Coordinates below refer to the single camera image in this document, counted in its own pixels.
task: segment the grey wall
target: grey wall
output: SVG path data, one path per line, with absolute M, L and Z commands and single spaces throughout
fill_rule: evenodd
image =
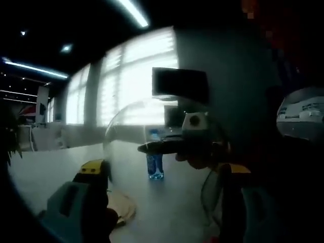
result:
M 280 84 L 270 51 L 248 28 L 176 29 L 179 68 L 207 73 L 210 105 L 228 136 L 244 148 L 267 120 L 265 90 Z

